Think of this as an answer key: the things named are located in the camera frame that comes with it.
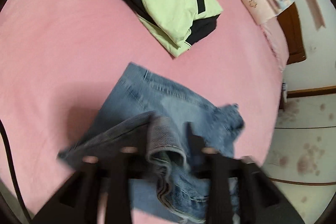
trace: jeans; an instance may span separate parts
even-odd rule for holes
[[[205,220],[209,181],[189,173],[197,160],[190,154],[185,122],[192,122],[194,134],[203,137],[207,146],[233,157],[233,141],[244,127],[237,108],[237,105],[218,108],[186,87],[130,63],[89,130],[75,145],[61,151],[59,157],[76,169],[84,155],[113,157],[123,138],[147,130],[147,160],[158,176],[158,200],[174,214],[201,223]],[[136,180],[135,185],[144,187]],[[230,179],[230,189],[236,211],[235,179]],[[136,200],[132,204],[137,208]],[[154,214],[162,214],[161,209]]]

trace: wall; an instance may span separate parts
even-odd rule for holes
[[[336,181],[336,94],[288,99],[280,112],[263,169],[272,178]],[[332,199],[336,185],[276,182],[306,224],[313,224]]]
[[[336,10],[330,0],[317,0],[326,24],[317,31],[306,0],[295,2],[307,59],[286,67],[288,90],[336,85]]]

